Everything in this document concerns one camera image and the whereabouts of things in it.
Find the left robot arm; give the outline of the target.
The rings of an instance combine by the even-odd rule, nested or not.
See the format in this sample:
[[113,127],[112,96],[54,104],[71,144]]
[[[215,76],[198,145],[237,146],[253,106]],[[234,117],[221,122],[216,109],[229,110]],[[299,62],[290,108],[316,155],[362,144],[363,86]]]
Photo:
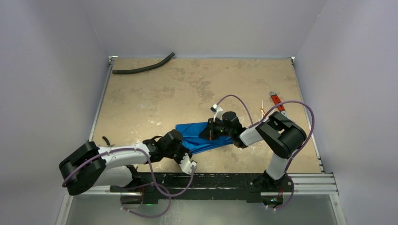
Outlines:
[[103,147],[87,141],[60,162],[62,187],[70,195],[96,186],[118,186],[133,192],[140,185],[135,166],[149,165],[152,170],[152,164],[164,158],[174,160],[185,174],[192,176],[196,172],[197,162],[175,129],[131,146]]

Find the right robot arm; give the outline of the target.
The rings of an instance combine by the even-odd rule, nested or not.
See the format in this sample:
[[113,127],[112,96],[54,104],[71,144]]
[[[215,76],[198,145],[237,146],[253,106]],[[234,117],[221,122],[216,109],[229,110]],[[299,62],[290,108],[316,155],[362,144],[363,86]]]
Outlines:
[[290,158],[307,139],[305,131],[280,112],[274,112],[266,121],[245,128],[236,113],[228,111],[222,114],[221,119],[210,118],[199,134],[206,140],[216,140],[221,136],[230,137],[232,143],[242,149],[260,141],[266,142],[273,155],[264,171],[263,184],[270,191],[281,186]]

